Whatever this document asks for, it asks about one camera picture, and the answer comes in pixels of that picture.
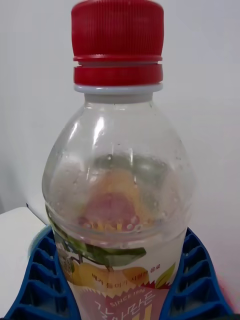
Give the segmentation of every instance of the bottle label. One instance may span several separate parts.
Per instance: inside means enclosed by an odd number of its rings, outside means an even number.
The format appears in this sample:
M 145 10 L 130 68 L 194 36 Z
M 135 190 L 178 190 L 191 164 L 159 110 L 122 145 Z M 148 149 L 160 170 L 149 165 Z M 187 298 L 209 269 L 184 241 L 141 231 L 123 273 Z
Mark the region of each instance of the bottle label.
M 106 249 L 73 239 L 54 223 L 63 273 L 82 320 L 156 320 L 176 276 L 185 232 L 167 243 Z

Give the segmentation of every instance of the white wall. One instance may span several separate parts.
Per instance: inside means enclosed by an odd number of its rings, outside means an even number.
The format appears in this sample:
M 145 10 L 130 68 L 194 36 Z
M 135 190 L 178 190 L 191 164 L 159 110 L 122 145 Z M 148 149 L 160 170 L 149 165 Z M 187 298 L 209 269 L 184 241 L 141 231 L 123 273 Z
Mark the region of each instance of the white wall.
M 83 102 L 73 91 L 76 2 L 0 0 L 0 211 L 25 202 L 41 210 L 47 156 Z M 164 90 L 155 101 L 197 175 L 191 227 L 218 273 L 240 291 L 240 1 L 160 2 Z

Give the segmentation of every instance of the clear plastic bottle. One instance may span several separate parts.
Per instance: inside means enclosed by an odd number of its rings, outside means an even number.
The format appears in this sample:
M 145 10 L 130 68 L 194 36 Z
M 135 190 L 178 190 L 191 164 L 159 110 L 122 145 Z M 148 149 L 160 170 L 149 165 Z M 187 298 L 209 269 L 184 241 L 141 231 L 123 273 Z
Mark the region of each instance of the clear plastic bottle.
M 163 8 L 148 0 L 72 10 L 85 103 L 52 148 L 42 190 L 83 320 L 158 319 L 180 262 L 194 180 L 152 101 L 162 88 L 163 23 Z

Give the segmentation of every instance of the blue plastic holder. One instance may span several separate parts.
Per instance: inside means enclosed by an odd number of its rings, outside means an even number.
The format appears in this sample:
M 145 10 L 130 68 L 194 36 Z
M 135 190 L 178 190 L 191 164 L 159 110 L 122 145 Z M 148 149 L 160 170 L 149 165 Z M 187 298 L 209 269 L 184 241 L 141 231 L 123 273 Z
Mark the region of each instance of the blue plastic holder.
M 188 229 L 179 269 L 159 319 L 210 320 L 232 314 L 219 288 L 206 248 Z M 81 320 L 77 303 L 60 267 L 50 227 L 44 230 L 32 250 L 19 294 L 5 318 Z

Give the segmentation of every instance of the red bottle cap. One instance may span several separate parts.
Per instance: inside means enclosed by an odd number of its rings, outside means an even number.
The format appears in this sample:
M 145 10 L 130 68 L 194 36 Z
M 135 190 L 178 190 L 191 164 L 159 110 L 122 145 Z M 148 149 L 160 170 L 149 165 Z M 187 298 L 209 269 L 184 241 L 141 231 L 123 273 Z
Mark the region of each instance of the red bottle cap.
M 74 83 L 139 86 L 163 80 L 164 10 L 151 0 L 88 0 L 71 12 Z

